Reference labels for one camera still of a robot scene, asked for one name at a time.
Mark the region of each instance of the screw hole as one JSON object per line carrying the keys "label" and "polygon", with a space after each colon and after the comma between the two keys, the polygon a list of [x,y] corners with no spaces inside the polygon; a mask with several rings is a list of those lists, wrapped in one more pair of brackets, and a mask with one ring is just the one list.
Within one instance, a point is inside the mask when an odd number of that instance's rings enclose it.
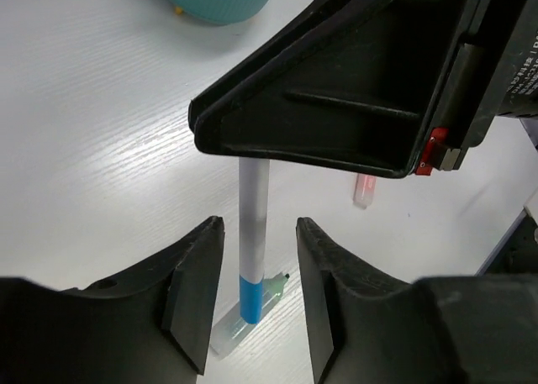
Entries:
{"label": "screw hole", "polygon": [[118,283],[114,279],[110,279],[109,277],[106,277],[104,279],[101,279],[100,281],[95,281],[90,286],[88,286],[88,289],[109,289],[111,287],[116,286]]}

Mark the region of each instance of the pen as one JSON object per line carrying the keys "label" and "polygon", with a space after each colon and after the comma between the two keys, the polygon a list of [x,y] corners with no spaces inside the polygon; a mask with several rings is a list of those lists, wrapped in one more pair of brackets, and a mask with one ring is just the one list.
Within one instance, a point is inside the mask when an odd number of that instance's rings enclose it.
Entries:
{"label": "pen", "polygon": [[240,158],[240,315],[248,324],[261,319],[268,191],[269,160]]}

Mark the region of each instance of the small vial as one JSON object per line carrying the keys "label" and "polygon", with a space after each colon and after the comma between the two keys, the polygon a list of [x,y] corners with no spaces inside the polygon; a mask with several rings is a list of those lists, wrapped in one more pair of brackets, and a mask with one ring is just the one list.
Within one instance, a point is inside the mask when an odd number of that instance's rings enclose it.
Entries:
{"label": "small vial", "polygon": [[357,174],[353,203],[361,209],[366,209],[373,203],[376,190],[376,177],[367,174]]}
{"label": "small vial", "polygon": [[[284,294],[284,286],[289,275],[279,273],[270,279],[264,279],[263,295],[261,303],[261,319],[280,302]],[[235,304],[211,330],[209,345],[220,359],[229,355],[246,336],[256,327],[256,324],[248,324],[240,316],[240,304]]]}

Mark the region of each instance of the white wood grain surface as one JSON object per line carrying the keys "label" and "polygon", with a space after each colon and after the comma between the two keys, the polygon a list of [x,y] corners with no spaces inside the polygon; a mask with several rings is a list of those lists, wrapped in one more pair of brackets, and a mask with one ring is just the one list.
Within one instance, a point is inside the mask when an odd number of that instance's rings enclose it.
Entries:
{"label": "white wood grain surface", "polygon": [[[244,24],[177,17],[166,0],[0,0],[0,275],[84,287],[226,224],[215,318],[237,301],[237,159],[199,154],[187,106],[311,0],[271,0]],[[295,250],[299,216],[373,265],[413,280],[472,274],[538,185],[518,121],[498,119],[462,169],[378,180],[273,162],[266,271],[288,295],[202,383],[311,382]]]}

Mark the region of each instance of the marker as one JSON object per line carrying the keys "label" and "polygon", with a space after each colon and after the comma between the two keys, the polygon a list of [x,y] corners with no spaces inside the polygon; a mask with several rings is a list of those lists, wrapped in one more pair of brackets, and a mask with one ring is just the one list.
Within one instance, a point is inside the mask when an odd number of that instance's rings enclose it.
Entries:
{"label": "marker", "polygon": [[248,324],[261,320],[268,195],[269,160],[239,158],[239,299]]}
{"label": "marker", "polygon": [[[278,273],[274,277],[263,280],[263,299],[261,320],[282,300],[284,287],[289,275]],[[220,359],[223,359],[256,329],[256,325],[247,324],[240,317],[240,305],[236,303],[211,329],[209,344]]]}

